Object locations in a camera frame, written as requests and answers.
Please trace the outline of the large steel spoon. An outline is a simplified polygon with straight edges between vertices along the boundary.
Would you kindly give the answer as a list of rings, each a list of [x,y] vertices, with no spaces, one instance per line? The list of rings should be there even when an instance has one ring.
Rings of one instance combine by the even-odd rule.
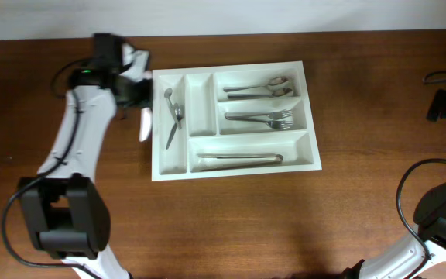
[[[240,87],[223,87],[223,92],[234,92],[234,91],[244,91],[253,88],[266,88],[270,91],[275,91],[277,89],[284,88],[290,83],[290,79],[285,76],[274,77],[269,79],[266,83],[254,84]]]
[[[293,96],[293,94],[294,90],[292,88],[281,88],[267,93],[250,93],[250,94],[228,93],[228,99],[280,98],[286,96]]]

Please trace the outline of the pink handled utensil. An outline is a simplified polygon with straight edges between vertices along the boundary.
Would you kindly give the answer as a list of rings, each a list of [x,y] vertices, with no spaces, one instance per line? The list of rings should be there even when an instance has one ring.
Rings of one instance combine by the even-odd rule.
[[[145,142],[150,137],[153,127],[153,112],[151,108],[142,108],[140,117],[139,141]]]

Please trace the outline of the small metal spoon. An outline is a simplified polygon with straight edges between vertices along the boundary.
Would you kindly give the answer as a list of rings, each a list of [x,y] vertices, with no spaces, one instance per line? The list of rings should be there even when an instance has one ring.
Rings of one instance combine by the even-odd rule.
[[[173,141],[176,131],[178,130],[178,125],[181,124],[181,120],[184,118],[184,106],[175,104],[174,112],[176,116],[176,122],[173,124],[172,129],[170,130],[170,134],[168,140],[166,142],[166,149],[170,148],[170,145]]]
[[[172,94],[173,94],[173,89],[172,88],[168,88],[164,92],[164,98],[167,101],[169,112],[170,112],[170,114],[171,114],[171,116],[173,118],[173,121],[175,123],[176,122],[176,116],[175,116],[175,112],[174,112],[174,106],[177,103],[172,103],[172,100],[171,100]]]

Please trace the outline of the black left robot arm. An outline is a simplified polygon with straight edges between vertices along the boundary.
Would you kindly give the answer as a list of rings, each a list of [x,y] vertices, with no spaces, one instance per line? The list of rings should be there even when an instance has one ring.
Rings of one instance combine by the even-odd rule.
[[[51,268],[70,268],[81,278],[132,276],[109,245],[111,216],[94,180],[105,134],[119,108],[140,109],[140,138],[151,133],[148,63],[148,50],[113,33],[95,33],[92,55],[69,64],[66,108],[54,144],[37,175],[19,180],[1,217],[5,248],[21,264],[47,266],[24,260],[11,247],[6,221],[14,202],[20,204],[33,247],[53,259]]]

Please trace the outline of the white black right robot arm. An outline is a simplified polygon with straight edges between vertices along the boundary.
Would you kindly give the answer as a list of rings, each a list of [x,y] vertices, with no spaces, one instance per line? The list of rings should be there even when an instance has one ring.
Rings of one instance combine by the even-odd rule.
[[[408,234],[377,257],[360,260],[354,267],[345,269],[340,278],[418,278],[425,270],[446,262],[446,182],[421,198],[413,214],[413,226],[402,210],[402,191],[407,178],[426,164],[446,165],[446,159],[430,158],[413,164],[396,189],[396,210]]]

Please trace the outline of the steel fork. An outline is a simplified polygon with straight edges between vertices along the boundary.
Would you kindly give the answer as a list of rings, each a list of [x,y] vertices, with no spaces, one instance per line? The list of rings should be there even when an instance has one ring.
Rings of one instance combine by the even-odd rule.
[[[293,122],[282,121],[282,120],[262,120],[262,119],[245,118],[245,117],[227,118],[227,120],[242,121],[242,122],[259,122],[266,124],[271,129],[277,129],[277,130],[291,129],[293,127]]]
[[[284,109],[275,112],[226,112],[225,118],[233,119],[233,118],[250,118],[250,117],[265,116],[272,120],[278,120],[291,117],[292,115],[293,111],[291,109]]]

